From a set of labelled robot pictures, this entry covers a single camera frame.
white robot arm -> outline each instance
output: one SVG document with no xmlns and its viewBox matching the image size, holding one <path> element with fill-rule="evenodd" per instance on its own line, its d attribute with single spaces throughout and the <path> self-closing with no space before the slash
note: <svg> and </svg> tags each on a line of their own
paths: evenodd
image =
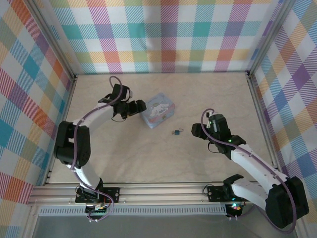
<svg viewBox="0 0 317 238">
<path fill-rule="evenodd" d="M 218 197 L 223 196 L 227 201 L 246 199 L 263 209 L 279 228 L 308 214 L 304 186 L 299 178 L 289 178 L 279 172 L 255 154 L 240 136 L 232 135 L 223 115 L 207 117 L 208 124 L 203 124 L 203 117 L 201 123 L 193 124 L 192 135 L 215 144 L 221 154 L 243 167 L 260 184 L 249 182 L 241 175 L 233 175 L 223 181 L 221 189 L 209 187 L 211 194 L 214 189 Z"/>
<path fill-rule="evenodd" d="M 109 202 L 110 198 L 114 202 L 118 202 L 119 199 L 118 195 L 113 195 L 117 194 L 119 188 L 104 188 L 102 179 L 89 162 L 90 137 L 116 114 L 120 114 L 122 119 L 127 119 L 146 110 L 146 104 L 142 100 L 129 102 L 131 97 L 132 92 L 128 87 L 115 84 L 112 93 L 100 99 L 97 106 L 83 118 L 72 122 L 62 121 L 58 126 L 54 156 L 75 172 L 81 184 L 76 190 L 76 202 L 90 204 L 90 211 L 97 210 L 98 204 Z"/>
</svg>

black cable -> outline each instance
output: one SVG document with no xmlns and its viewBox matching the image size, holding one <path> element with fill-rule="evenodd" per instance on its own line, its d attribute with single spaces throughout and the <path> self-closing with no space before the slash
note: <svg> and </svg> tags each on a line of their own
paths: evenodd
<svg viewBox="0 0 317 238">
<path fill-rule="evenodd" d="M 127 120 L 127 118 L 124 119 L 124 120 L 122 120 L 122 121 L 114 120 L 114 119 L 112 119 L 112 118 L 111 118 L 111 120 L 113 120 L 113 121 L 115 121 L 115 122 L 124 122 L 125 120 Z"/>
<path fill-rule="evenodd" d="M 212 184 L 207 184 L 207 185 L 203 188 L 203 194 L 204 194 L 205 196 L 208 196 L 208 194 L 205 193 L 205 189 L 206 189 L 206 187 L 208 187 L 208 186 L 213 186 L 213 185 L 212 185 Z"/>
<path fill-rule="evenodd" d="M 209 142 L 209 143 L 208 143 L 208 150 L 209 150 L 210 152 L 212 152 L 212 153 L 214 153 L 214 154 L 220 154 L 220 152 L 211 151 L 210 148 L 209 148 L 210 145 L 211 145 L 211 143 Z"/>
</svg>

plaid fabric wall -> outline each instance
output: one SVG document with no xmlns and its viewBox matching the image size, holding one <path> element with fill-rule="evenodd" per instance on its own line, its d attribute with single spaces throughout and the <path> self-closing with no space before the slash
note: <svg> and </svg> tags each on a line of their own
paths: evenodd
<svg viewBox="0 0 317 238">
<path fill-rule="evenodd" d="M 251 60 L 249 61 L 249 64 L 247 66 L 247 70 L 250 70 L 251 69 L 251 66 L 253 65 L 254 63 L 254 60 L 256 58 L 256 56 L 258 55 L 258 52 L 259 50 L 261 49 L 261 47 L 263 46 L 263 43 L 264 43 L 264 40 L 266 39 L 266 36 L 268 35 L 268 33 L 271 31 L 271 27 L 273 25 L 273 22 L 275 21 L 277 15 L 279 14 L 281 8 L 282 8 L 282 5 L 283 3 L 285 2 L 285 0 L 279 0 L 278 1 L 278 4 L 276 6 L 276 8 L 274 9 L 274 12 L 270 18 L 270 20 L 268 21 L 268 24 L 266 25 L 266 28 L 265 30 L 263 31 L 262 33 L 262 36 L 259 40 L 259 43 L 256 47 L 256 49 L 254 50 L 252 56 L 251 56 Z"/>
<path fill-rule="evenodd" d="M 86 74 L 244 71 L 278 2 L 37 0 Z"/>
<path fill-rule="evenodd" d="M 70 80 L 23 0 L 0 1 L 0 238 L 17 237 Z"/>
<path fill-rule="evenodd" d="M 296 1 L 255 83 L 283 171 L 307 188 L 317 235 L 317 0 Z"/>
</svg>

cartoon tin box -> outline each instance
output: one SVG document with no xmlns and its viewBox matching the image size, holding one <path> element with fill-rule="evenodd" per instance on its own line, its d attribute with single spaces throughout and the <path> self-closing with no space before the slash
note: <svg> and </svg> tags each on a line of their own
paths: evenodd
<svg viewBox="0 0 317 238">
<path fill-rule="evenodd" d="M 147 109 L 141 117 L 150 128 L 154 128 L 174 115 L 175 104 L 163 93 L 159 93 L 146 102 Z"/>
</svg>

beige table surface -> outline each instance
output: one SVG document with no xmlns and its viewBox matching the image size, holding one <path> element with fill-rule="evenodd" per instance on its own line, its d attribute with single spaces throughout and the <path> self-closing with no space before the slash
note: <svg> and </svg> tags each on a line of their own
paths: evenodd
<svg viewBox="0 0 317 238">
<path fill-rule="evenodd" d="M 223 114 L 232 134 L 240 135 L 270 162 L 244 73 L 122 74 L 133 99 L 150 99 L 163 92 L 176 105 L 175 115 L 150 129 L 139 115 L 123 123 L 107 121 L 91 138 L 90 162 L 104 182 L 222 181 L 234 174 L 253 179 L 242 167 L 207 149 L 207 141 L 191 134 L 204 109 Z M 67 120 L 75 120 L 112 91 L 109 75 L 81 75 Z M 172 135 L 183 128 L 180 135 Z M 59 160 L 51 183 L 77 182 Z"/>
</svg>

